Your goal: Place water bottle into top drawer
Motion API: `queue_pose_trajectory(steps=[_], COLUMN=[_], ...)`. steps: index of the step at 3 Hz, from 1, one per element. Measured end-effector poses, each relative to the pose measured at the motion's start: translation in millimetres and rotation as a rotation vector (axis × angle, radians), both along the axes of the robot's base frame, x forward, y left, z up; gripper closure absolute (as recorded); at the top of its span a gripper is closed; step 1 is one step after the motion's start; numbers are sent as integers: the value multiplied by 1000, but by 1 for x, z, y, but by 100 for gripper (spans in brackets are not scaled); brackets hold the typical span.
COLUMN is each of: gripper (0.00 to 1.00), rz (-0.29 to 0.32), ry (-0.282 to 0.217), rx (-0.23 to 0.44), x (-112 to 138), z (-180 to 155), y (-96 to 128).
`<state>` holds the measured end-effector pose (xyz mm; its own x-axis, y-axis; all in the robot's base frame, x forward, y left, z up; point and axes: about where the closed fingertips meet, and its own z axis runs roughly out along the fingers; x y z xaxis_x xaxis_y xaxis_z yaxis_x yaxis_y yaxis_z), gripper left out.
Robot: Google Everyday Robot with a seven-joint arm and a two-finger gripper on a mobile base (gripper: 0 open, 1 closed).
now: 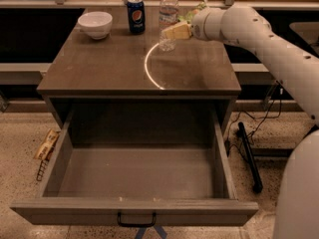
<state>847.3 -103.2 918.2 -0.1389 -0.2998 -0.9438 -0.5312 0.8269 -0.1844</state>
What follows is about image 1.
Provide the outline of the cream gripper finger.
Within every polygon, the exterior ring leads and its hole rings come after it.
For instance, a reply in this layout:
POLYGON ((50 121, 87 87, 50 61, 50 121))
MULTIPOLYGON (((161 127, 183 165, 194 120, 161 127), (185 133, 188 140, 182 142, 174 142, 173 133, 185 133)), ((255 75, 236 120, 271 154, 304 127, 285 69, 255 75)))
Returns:
POLYGON ((187 40, 191 37, 190 25, 186 21, 178 22, 161 31, 167 39, 187 40))

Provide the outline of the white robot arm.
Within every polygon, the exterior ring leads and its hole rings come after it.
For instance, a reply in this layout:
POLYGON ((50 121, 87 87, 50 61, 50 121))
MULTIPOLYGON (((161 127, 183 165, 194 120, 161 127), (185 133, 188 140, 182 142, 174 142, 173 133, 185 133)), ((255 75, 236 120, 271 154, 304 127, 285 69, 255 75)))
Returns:
MULTIPOLYGON (((219 41, 252 53, 298 106, 319 124, 319 59, 274 34, 243 5, 205 8, 161 31, 168 39, 219 41)), ((319 130, 292 151, 280 186, 273 239, 319 239, 319 130)))

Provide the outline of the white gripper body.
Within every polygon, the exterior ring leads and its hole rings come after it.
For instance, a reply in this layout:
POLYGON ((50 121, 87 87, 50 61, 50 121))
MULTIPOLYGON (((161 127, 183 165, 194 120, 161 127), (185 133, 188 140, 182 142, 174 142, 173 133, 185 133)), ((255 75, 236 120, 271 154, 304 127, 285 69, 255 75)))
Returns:
POLYGON ((196 13, 191 20, 192 36, 198 40, 222 42, 224 40, 221 32, 223 15, 224 10, 209 7, 196 13))

